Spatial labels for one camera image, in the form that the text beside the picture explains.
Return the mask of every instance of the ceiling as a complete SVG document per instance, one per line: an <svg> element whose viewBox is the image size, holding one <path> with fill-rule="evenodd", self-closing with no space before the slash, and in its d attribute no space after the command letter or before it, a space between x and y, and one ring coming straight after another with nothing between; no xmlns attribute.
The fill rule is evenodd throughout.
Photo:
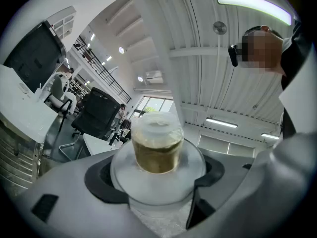
<svg viewBox="0 0 317 238"><path fill-rule="evenodd" d="M292 13L284 0L267 1ZM252 9L221 5L217 0L151 0L149 8L142 7L141 2L117 0L103 11L105 21L126 50L135 88L172 90L174 98L179 99L176 108L178 113L181 110L184 122L205 131L257 142L264 142L263 132L278 135L283 112L278 99L281 77L234 68L227 47L253 26L268 25L285 38L291 36L293 25ZM157 18L147 15L146 10L162 15L159 23L165 27L161 32L165 51L150 28L151 19ZM225 23L226 34L214 33L216 21ZM164 52L169 61L164 60ZM137 80L152 70L162 71L163 84ZM238 128L206 122L207 117L235 123Z"/></svg>

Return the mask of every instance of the white panel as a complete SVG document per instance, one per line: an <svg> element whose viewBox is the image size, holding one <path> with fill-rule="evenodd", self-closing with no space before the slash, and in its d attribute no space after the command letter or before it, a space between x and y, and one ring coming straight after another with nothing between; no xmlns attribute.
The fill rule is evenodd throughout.
<svg viewBox="0 0 317 238"><path fill-rule="evenodd" d="M228 154L244 157L253 157L253 148L230 143Z"/></svg>
<svg viewBox="0 0 317 238"><path fill-rule="evenodd" d="M219 153L227 153L228 145L229 143L226 141L222 141L222 140L211 138L211 137L201 136L198 147L219 152Z"/></svg>

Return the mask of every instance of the white desk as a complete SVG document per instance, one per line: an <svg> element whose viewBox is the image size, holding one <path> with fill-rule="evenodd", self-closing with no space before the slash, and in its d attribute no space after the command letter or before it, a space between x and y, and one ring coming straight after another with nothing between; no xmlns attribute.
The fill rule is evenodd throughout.
<svg viewBox="0 0 317 238"><path fill-rule="evenodd" d="M0 93L0 119L5 126L43 143L57 113L35 98L13 68L2 64Z"/></svg>
<svg viewBox="0 0 317 238"><path fill-rule="evenodd" d="M93 137L88 134L84 134L83 138L89 150L89 153L92 156L98 153L103 153L103 152L108 152L108 151L118 149L114 145L109 145L109 142Z"/></svg>

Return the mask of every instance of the plastic cup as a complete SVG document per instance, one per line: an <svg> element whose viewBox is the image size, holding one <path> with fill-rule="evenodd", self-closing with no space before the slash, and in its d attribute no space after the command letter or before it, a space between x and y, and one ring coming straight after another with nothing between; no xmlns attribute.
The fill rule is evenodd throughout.
<svg viewBox="0 0 317 238"><path fill-rule="evenodd" d="M155 174L175 169L184 132L178 118L168 112L150 112L132 123L131 138L138 165Z"/></svg>

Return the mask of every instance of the office chair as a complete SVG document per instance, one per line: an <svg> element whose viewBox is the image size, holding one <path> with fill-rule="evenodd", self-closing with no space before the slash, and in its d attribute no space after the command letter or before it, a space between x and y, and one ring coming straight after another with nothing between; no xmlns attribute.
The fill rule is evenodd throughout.
<svg viewBox="0 0 317 238"><path fill-rule="evenodd" d="M79 132L73 133L72 136L78 134L77 139L70 144L60 145L60 152L70 161L63 148L73 146L78 141L80 135L84 133L91 136L102 138L108 131L112 120L120 109L120 104L109 94L104 93L98 88L92 88L82 112L76 117L71 126ZM75 159L78 159L83 146L80 147Z"/></svg>
<svg viewBox="0 0 317 238"><path fill-rule="evenodd" d="M71 104L72 104L73 101L71 99L67 98L66 96L64 96L63 100L60 99L62 97L62 95L64 94L63 86L62 86L60 77L56 77L55 78L50 92L51 93L44 100L44 103L48 99L50 99L52 105L57 109L57 112L62 112L63 120L61 121L59 130L58 130L60 132L61 127L63 126L64 120L66 118L66 115L68 113L68 110L70 109Z"/></svg>

